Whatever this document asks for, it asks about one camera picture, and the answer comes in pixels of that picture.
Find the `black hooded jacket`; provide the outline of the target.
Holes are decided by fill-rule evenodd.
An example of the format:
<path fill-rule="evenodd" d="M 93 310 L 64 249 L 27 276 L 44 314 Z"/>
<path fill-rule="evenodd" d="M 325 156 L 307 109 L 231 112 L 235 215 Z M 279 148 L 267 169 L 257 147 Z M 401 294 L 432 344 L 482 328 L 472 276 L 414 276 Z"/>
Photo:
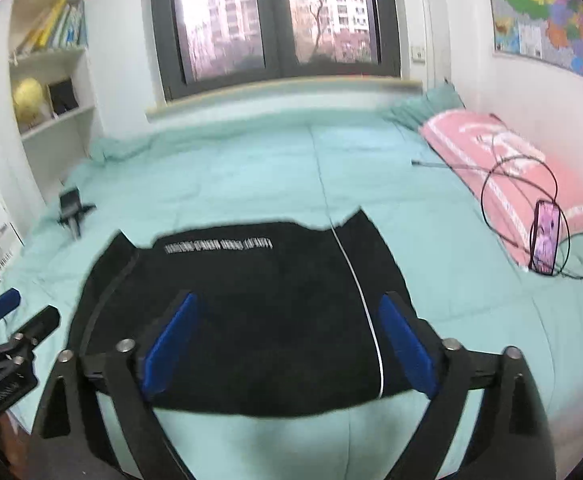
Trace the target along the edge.
<path fill-rule="evenodd" d="M 411 297 L 375 224 L 211 226 L 149 247 L 116 233 L 85 280 L 68 336 L 79 356 L 135 341 L 190 290 L 199 325 L 158 408 L 297 417 L 410 390 L 381 326 L 387 292 Z"/>

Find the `teal bed quilt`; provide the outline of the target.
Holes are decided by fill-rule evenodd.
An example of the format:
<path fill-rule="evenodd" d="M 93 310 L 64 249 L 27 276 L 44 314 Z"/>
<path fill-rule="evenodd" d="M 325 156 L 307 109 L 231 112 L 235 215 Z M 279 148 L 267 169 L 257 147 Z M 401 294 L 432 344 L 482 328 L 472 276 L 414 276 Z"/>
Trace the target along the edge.
<path fill-rule="evenodd" d="M 468 349 L 523 350 L 545 405 L 558 479 L 583 457 L 583 281 L 520 269 L 449 170 L 412 167 L 435 154 L 411 130 L 378 118 L 344 126 L 247 126 L 102 140 L 68 185 L 97 205 L 82 240 L 50 206 L 7 269 L 22 304 L 0 342 L 48 304 L 62 324 L 36 352 L 40 385 L 12 409 L 30 430 L 44 380 L 64 348 L 84 278 L 116 231 L 139 246 L 200 226 L 294 221 L 329 228 L 362 208 L 389 246 L 417 312 Z M 159 411 L 199 479 L 381 479 L 427 405 L 408 392 L 296 420 Z"/>

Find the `smartphone with pink screen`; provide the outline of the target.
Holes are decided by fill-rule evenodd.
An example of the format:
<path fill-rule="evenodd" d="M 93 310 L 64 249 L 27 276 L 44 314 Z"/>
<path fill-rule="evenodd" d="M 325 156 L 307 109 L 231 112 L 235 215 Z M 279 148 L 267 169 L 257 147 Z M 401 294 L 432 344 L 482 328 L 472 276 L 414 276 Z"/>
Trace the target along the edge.
<path fill-rule="evenodd" d="M 529 268 L 538 274 L 553 275 L 561 229 L 561 211 L 551 200 L 538 200 L 531 226 Z"/>

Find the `white bookshelf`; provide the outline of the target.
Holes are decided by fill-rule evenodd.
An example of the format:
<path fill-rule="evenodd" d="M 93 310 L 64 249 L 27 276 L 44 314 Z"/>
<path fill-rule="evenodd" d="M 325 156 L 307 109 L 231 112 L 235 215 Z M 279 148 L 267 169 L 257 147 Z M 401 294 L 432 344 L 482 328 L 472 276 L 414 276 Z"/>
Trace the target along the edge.
<path fill-rule="evenodd" d="M 41 120 L 25 126 L 16 118 L 16 124 L 38 192 L 45 202 L 50 202 L 60 193 L 72 169 L 87 156 L 90 140 L 100 126 L 88 45 L 75 51 L 32 55 L 18 63 L 8 49 L 8 63 L 11 99 L 16 84 L 26 78 L 36 79 L 45 91 Z M 65 79 L 72 81 L 78 108 L 55 116 L 48 86 Z"/>

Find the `pink pillow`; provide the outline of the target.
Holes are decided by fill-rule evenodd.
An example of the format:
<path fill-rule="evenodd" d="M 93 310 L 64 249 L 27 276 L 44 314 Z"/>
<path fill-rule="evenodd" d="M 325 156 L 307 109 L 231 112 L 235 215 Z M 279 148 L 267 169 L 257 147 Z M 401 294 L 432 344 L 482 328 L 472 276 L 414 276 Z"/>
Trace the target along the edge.
<path fill-rule="evenodd" d="M 537 201 L 557 203 L 561 229 L 554 274 L 568 271 L 577 255 L 573 238 L 583 235 L 583 182 L 574 171 L 493 115 L 448 110 L 419 132 L 474 194 L 485 223 L 520 266 L 530 269 Z"/>

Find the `yellow globe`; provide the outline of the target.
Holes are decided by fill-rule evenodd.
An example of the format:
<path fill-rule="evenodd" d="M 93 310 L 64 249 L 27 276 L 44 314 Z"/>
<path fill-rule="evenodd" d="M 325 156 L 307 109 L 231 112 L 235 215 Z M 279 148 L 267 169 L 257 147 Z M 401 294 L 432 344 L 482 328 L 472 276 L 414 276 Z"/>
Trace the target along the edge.
<path fill-rule="evenodd" d="M 43 117 L 46 103 L 43 86 L 34 78 L 19 81 L 12 92 L 12 102 L 17 122 L 25 126 L 35 125 Z"/>

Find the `black box on shelf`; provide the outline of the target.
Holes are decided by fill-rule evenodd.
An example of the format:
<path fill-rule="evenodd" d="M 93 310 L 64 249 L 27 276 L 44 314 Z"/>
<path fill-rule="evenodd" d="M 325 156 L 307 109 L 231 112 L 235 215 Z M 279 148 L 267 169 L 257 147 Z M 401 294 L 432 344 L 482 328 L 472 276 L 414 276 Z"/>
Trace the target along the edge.
<path fill-rule="evenodd" d="M 65 79 L 54 82 L 48 86 L 52 112 L 55 116 L 60 116 L 78 108 L 72 81 Z"/>

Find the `teal pillow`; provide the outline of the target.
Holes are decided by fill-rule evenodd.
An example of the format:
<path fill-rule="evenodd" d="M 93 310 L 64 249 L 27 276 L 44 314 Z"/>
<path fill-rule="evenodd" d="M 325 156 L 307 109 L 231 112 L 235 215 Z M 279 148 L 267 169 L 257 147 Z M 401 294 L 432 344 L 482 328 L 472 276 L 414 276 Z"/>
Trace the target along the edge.
<path fill-rule="evenodd" d="M 421 96 L 411 96 L 392 105 L 385 114 L 389 122 L 417 131 L 430 118 L 448 110 L 461 110 L 465 107 L 451 82 L 445 81 Z"/>

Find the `wooden window sill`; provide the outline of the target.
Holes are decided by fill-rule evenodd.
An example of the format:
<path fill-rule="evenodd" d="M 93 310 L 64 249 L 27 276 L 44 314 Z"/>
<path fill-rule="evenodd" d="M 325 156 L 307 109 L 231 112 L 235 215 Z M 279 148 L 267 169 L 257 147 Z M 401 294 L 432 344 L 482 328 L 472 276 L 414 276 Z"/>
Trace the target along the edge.
<path fill-rule="evenodd" d="M 166 104 L 148 108 L 148 122 L 178 114 L 207 110 L 217 105 L 274 100 L 290 108 L 328 108 L 328 110 L 375 110 L 395 102 L 399 96 L 420 96 L 423 84 L 417 80 L 386 76 L 315 76 L 287 78 L 238 84 L 186 96 Z"/>

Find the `lower row of books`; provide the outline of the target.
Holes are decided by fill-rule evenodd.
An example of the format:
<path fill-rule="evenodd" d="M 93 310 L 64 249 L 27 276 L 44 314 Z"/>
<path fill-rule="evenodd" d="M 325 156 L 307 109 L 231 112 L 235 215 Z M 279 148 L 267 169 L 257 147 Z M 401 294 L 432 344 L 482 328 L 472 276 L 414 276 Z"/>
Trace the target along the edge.
<path fill-rule="evenodd" d="M 85 0 L 14 0 L 9 55 L 18 63 L 32 55 L 86 48 Z"/>

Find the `dark framed window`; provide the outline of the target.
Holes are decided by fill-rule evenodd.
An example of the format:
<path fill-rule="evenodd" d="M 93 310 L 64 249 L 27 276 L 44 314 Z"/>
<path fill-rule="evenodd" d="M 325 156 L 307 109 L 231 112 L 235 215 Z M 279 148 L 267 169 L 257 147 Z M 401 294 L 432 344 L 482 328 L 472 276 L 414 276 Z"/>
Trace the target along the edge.
<path fill-rule="evenodd" d="M 150 0 L 165 99 L 267 80 L 401 74 L 395 0 Z"/>

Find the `white wall socket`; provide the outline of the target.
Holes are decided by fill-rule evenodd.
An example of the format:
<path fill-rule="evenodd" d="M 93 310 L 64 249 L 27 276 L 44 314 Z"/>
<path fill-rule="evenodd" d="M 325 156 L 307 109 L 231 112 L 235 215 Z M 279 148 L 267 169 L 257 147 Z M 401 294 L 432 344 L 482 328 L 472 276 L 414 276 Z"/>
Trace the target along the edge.
<path fill-rule="evenodd" d="M 411 47 L 411 57 L 414 63 L 424 64 L 427 58 L 426 48 L 424 46 L 418 46 L 414 44 Z"/>

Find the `colourful wall map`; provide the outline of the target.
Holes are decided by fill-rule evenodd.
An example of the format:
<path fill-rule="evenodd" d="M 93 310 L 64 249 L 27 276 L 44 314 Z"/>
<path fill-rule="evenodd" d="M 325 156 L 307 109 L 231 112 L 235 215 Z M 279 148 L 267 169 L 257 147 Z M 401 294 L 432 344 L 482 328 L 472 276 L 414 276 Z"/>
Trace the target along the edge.
<path fill-rule="evenodd" d="M 583 0 L 491 0 L 494 50 L 583 77 Z"/>

